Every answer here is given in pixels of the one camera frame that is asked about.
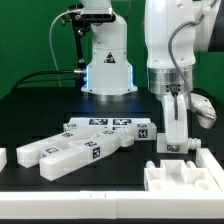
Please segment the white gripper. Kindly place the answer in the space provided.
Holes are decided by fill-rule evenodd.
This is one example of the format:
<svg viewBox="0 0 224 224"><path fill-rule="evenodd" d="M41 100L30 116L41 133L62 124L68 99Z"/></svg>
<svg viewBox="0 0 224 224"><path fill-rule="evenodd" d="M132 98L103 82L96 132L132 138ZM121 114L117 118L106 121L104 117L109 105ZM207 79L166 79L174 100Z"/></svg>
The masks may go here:
<svg viewBox="0 0 224 224"><path fill-rule="evenodd" d="M203 128L210 129L217 119L212 104L204 96L195 93L191 93L190 96L199 124ZM180 146L186 145L188 142L187 97L183 94L164 95L162 106L167 150L180 152Z"/></svg>

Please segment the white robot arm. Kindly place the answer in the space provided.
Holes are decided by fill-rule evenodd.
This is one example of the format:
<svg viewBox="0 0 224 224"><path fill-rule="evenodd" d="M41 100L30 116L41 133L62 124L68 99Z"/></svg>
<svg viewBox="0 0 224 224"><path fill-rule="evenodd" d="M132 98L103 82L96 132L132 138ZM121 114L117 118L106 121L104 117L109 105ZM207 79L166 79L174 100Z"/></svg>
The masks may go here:
<svg viewBox="0 0 224 224"><path fill-rule="evenodd" d="M92 60L82 91L102 101L137 90L126 53L126 24L111 0L80 0L81 18L93 31ZM216 113L206 98L192 92L194 52L206 50L222 0L146 0L144 35L148 88L163 106L165 131L157 135L160 153L184 153L201 146L188 137L187 112L204 128Z"/></svg>

